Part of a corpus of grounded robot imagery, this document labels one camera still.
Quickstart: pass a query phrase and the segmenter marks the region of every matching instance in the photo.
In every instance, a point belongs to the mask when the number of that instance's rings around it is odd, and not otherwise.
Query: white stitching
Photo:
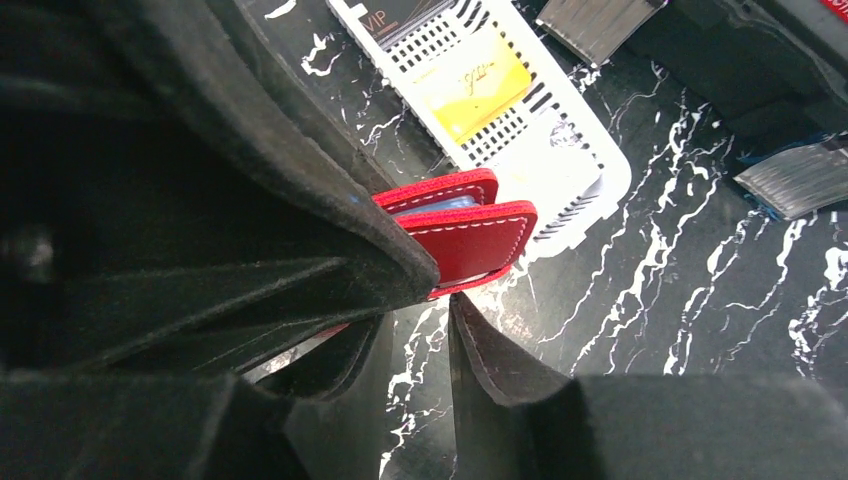
[[[436,192],[432,195],[427,195],[426,197],[416,198],[416,199],[409,200],[409,201],[406,201],[406,202],[403,202],[403,203],[399,203],[397,205],[390,205],[390,206],[386,207],[386,211],[391,212],[392,210],[397,210],[398,208],[405,207],[407,205],[414,205],[416,203],[423,202],[424,200],[430,200],[431,198],[434,198],[434,197],[440,197],[442,195],[447,195],[448,193],[462,192],[462,191],[471,190],[471,189],[474,189],[474,188],[476,188],[480,192],[480,203],[485,205],[486,204],[486,190],[484,190],[483,187],[481,187],[480,185],[466,185],[464,187],[454,188],[453,190],[445,190],[444,192]]]
[[[464,228],[473,228],[473,227],[486,227],[486,226],[489,226],[489,225],[503,224],[503,223],[506,223],[506,222],[521,222],[521,231],[518,232],[518,238],[515,240],[515,244],[512,245],[512,250],[509,251],[509,254],[506,256],[506,260],[504,260],[503,265],[498,267],[498,268],[503,268],[503,267],[506,266],[506,262],[508,262],[509,259],[512,258],[512,255],[515,253],[515,250],[518,249],[518,244],[521,242],[522,237],[524,237],[524,230],[527,229],[527,218],[526,217],[506,218],[506,219],[503,219],[503,220],[495,220],[494,222],[470,223],[470,224],[466,224],[466,225],[456,225],[454,227],[431,228],[429,230],[421,230],[421,231],[418,231],[418,232],[409,232],[409,234],[415,236],[415,235],[423,235],[425,233],[434,233],[434,232],[441,232],[441,231],[448,231],[448,230],[456,230],[457,228],[464,229]]]

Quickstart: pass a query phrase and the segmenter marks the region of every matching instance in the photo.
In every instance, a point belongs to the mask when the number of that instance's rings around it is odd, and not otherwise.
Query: white basket
[[[532,198],[526,199],[537,207],[554,202],[554,211],[559,212],[551,218],[539,218],[533,240],[527,246],[528,255],[551,257],[566,248],[574,248],[583,241],[589,227],[618,209],[618,201],[630,188],[627,159],[509,0],[458,0],[454,7],[423,24],[388,51],[381,49],[360,23],[357,14],[362,11],[360,5],[349,8],[345,0],[327,0],[327,3],[377,70],[461,170],[520,162],[521,158],[498,158],[498,152],[507,144],[520,140],[521,133],[549,109],[572,125],[580,137],[581,148],[588,150],[602,168],[601,177],[579,196],[544,191],[535,192]],[[424,99],[415,94],[413,82],[425,71],[427,62],[454,48],[486,24],[506,39],[530,72],[533,83],[522,101],[465,144],[457,145]]]

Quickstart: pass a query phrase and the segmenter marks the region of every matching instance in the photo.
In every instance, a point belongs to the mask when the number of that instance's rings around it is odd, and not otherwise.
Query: red leather cardholder
[[[393,215],[462,196],[471,196],[478,204],[396,218],[439,265],[441,278],[431,298],[501,277],[524,251],[536,224],[536,209],[526,201],[495,204],[497,187],[491,170],[477,169],[374,197]]]

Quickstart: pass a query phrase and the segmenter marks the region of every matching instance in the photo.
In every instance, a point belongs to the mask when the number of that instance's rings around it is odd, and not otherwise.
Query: black marble surface
[[[279,54],[398,183],[444,173],[444,157],[323,2],[249,8],[277,11],[261,28],[285,39]],[[629,159],[633,184],[578,248],[471,291],[478,307],[566,374],[784,372],[839,395],[848,213],[776,222],[753,210],[727,174],[746,147],[708,103],[626,50],[598,73],[545,42]],[[384,480],[454,472],[446,326],[446,299],[395,314]]]

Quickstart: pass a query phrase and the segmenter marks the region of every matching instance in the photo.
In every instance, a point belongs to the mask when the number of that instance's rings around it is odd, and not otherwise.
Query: red object
[[[827,8],[848,23],[848,0],[820,0]]]
[[[496,205],[497,190],[495,174],[477,169],[374,196],[391,214],[464,195],[471,195],[480,204],[397,218],[439,265],[441,278],[431,298],[503,276],[524,251],[536,225],[536,208],[526,201]]]

